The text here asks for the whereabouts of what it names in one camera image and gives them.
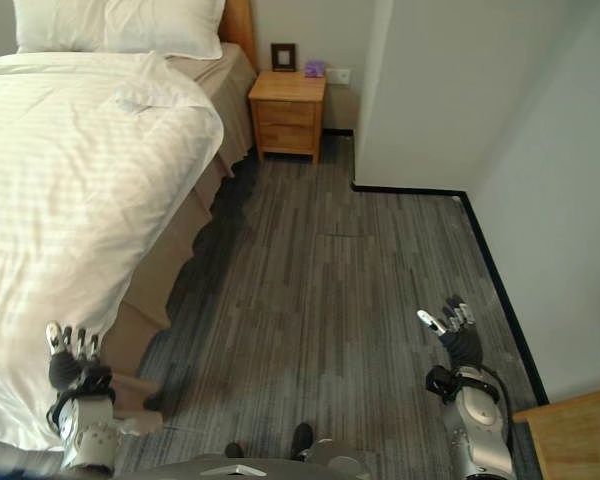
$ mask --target striped carpet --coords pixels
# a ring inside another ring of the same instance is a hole
[[[450,197],[355,193],[353,144],[325,137],[318,166],[291,157],[237,166],[182,270],[173,327],[141,376],[164,384],[165,429],[125,438],[131,472],[221,452],[286,456],[301,421],[360,450],[376,479],[454,478],[442,405],[424,389],[447,364],[415,311],[462,294],[477,315],[485,363],[514,409],[535,404],[462,205]],[[520,479],[541,478],[530,436],[514,428]],[[0,459],[52,468],[57,458]]]

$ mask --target electrical outlet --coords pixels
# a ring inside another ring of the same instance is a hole
[[[327,83],[331,85],[349,85],[351,82],[350,68],[327,68]]]

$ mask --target picture frame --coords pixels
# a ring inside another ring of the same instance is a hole
[[[274,72],[296,71],[296,44],[272,43],[271,44],[271,69]]]

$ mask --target wooden headboard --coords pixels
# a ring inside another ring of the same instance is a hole
[[[258,71],[251,0],[226,0],[218,34],[221,41],[240,45],[247,54],[253,69]]]

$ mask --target robotic arm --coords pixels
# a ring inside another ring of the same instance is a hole
[[[462,479],[515,480],[497,406],[500,394],[491,383],[495,373],[482,365],[473,313],[457,295],[447,304],[443,312],[448,324],[424,310],[418,317],[438,336],[451,361],[451,371],[433,367],[426,385],[446,405],[443,421],[456,472]]]
[[[448,324],[424,310],[420,320],[445,347],[451,370],[437,365],[427,375],[427,390],[444,402],[443,421],[451,443],[458,478],[516,480],[509,449],[503,439],[503,417],[497,406],[494,372],[482,365],[482,345],[469,306],[453,297],[443,309]],[[98,337],[78,331],[77,356],[71,353],[71,329],[52,323],[46,329],[51,351],[49,380],[58,390],[47,419],[64,444],[63,478],[102,479],[113,475],[121,423],[113,418],[115,392],[111,369],[99,361]],[[304,462],[269,459],[229,459],[222,456],[165,466],[128,478],[193,480],[227,475],[275,479],[370,480],[368,467],[357,453],[339,442],[323,440],[305,452]]]
[[[64,332],[56,323],[46,328],[51,351],[49,381],[58,390],[47,421],[63,442],[65,476],[109,478],[113,475],[119,442],[119,424],[113,419],[115,392],[110,388],[111,369],[100,365],[99,342],[78,331],[77,358],[71,353],[71,327]]]

